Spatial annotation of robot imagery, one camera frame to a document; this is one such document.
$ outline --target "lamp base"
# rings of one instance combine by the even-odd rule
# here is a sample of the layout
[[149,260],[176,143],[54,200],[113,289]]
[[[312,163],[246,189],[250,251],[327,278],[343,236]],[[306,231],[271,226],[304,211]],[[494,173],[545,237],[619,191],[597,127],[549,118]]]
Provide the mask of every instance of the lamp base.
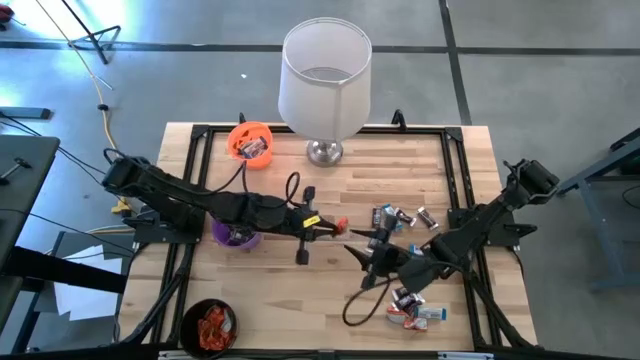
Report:
[[338,142],[311,140],[307,143],[307,157],[315,166],[333,166],[342,159],[342,145]]

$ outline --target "wooden tabletop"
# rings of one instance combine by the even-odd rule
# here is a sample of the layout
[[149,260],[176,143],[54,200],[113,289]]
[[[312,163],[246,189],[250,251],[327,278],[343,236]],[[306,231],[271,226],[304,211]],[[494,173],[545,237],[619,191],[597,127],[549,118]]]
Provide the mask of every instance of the wooden tabletop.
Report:
[[[192,123],[168,123],[158,166],[181,177],[187,156]],[[484,126],[462,127],[464,143],[477,202],[492,200],[501,190],[489,137]],[[209,164],[207,188],[226,182],[238,168],[226,153],[226,133],[217,133]],[[328,219],[347,216],[350,226],[369,229],[371,209],[391,203],[407,213],[426,208],[447,229],[450,207],[444,176],[440,140],[429,135],[356,135],[343,143],[342,161],[332,168],[310,164],[305,156],[306,140],[295,134],[274,134],[273,161],[268,168],[249,171],[249,190],[284,197],[285,181],[298,171],[302,180],[297,194],[308,185],[316,187],[314,205]],[[202,146],[194,169],[199,169]],[[457,153],[452,147],[457,183],[461,184]],[[196,183],[197,171],[193,182]],[[240,181],[229,187],[241,191]],[[207,219],[205,235],[197,246],[189,281],[185,310],[205,298],[219,298],[238,316],[239,335],[235,348],[252,349],[368,349],[368,350],[471,350],[472,342],[462,279],[456,274],[437,280],[422,291],[431,307],[445,307],[446,321],[429,323],[426,333],[402,329],[385,317],[383,306],[366,324],[350,328],[342,323],[346,299],[357,290],[364,273],[342,247],[347,243],[364,248],[367,239],[346,234],[318,239],[309,245],[310,263],[294,261],[295,238],[265,235],[250,252],[219,247]],[[423,244],[434,233],[418,222],[394,234],[400,246]],[[150,245],[135,260],[120,310],[122,336],[131,333],[156,300],[168,246]],[[513,254],[487,248],[487,259],[496,302],[522,336],[536,342],[520,268]],[[350,318],[367,314],[380,289],[366,293],[350,308]],[[173,300],[167,307],[165,329],[173,316]],[[479,307],[485,338],[489,338],[486,312]]]

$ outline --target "lamp shade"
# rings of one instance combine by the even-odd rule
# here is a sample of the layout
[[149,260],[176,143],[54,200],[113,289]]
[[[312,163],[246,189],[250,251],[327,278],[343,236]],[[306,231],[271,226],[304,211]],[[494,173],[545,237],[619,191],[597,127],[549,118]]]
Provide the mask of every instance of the lamp shade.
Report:
[[357,26],[317,18],[284,40],[278,110],[296,133],[339,142],[358,132],[371,107],[371,41]]

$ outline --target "black bowl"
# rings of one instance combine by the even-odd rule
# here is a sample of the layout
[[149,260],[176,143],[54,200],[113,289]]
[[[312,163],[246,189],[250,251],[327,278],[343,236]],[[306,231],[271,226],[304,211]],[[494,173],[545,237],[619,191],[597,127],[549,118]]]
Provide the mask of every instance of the black bowl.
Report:
[[[205,314],[211,307],[218,305],[227,310],[227,314],[231,317],[231,341],[229,346],[220,351],[207,350],[200,347],[200,337],[198,336],[198,320],[204,318]],[[224,355],[227,350],[233,346],[238,332],[238,320],[236,314],[227,303],[218,299],[205,299],[193,305],[182,318],[180,324],[180,342],[184,351],[197,359],[216,359]]]

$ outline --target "yellow tag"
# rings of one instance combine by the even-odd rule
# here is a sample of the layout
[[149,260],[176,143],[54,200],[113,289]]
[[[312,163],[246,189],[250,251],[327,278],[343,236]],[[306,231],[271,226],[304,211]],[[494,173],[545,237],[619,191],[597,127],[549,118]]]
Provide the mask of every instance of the yellow tag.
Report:
[[308,218],[307,220],[305,220],[302,223],[302,226],[307,228],[307,227],[309,227],[309,226],[311,226],[313,224],[317,224],[319,222],[320,222],[320,216],[316,215],[316,216],[312,216],[312,217]]

